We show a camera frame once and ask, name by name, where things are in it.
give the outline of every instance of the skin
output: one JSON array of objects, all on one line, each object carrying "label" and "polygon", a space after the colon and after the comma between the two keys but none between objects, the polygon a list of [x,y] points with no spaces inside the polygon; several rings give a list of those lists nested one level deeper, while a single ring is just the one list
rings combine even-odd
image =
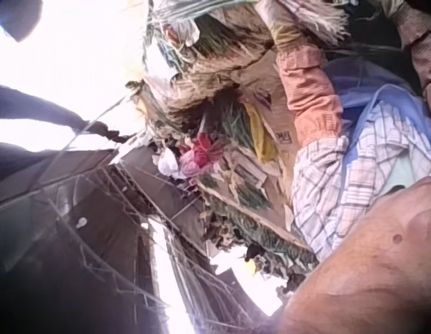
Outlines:
[{"label": "skin", "polygon": [[278,333],[417,333],[431,316],[431,177],[380,198],[285,307]]}]

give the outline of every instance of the plaid shirt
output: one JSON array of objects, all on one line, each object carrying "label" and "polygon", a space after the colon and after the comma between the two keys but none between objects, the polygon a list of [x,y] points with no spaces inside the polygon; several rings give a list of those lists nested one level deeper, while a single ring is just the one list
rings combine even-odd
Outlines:
[{"label": "plaid shirt", "polygon": [[380,102],[369,112],[357,142],[357,158],[344,174],[348,146],[346,136],[322,138],[303,147],[296,159],[295,222],[320,261],[376,201],[402,152],[408,151],[416,180],[431,175],[428,139],[387,103]]}]

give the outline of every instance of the hand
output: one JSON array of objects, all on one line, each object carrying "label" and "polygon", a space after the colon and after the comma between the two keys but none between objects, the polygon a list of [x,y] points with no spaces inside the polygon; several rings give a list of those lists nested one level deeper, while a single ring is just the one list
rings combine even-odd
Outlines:
[{"label": "hand", "polygon": [[404,4],[404,0],[369,0],[374,6],[381,6],[385,16],[391,19]]},{"label": "hand", "polygon": [[260,0],[254,8],[270,29],[277,47],[287,47],[302,37],[302,32],[295,23],[293,14],[277,0]]}]

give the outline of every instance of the blue fabric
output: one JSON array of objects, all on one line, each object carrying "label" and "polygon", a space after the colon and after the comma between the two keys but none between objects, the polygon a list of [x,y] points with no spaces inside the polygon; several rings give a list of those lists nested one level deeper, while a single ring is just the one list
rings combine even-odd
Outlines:
[{"label": "blue fabric", "polygon": [[368,61],[341,58],[324,68],[343,106],[346,120],[344,134],[350,147],[343,158],[343,183],[347,166],[357,158],[357,142],[367,120],[368,112],[384,101],[396,107],[402,118],[408,118],[431,145],[431,117],[427,104],[415,96],[409,84]]}]

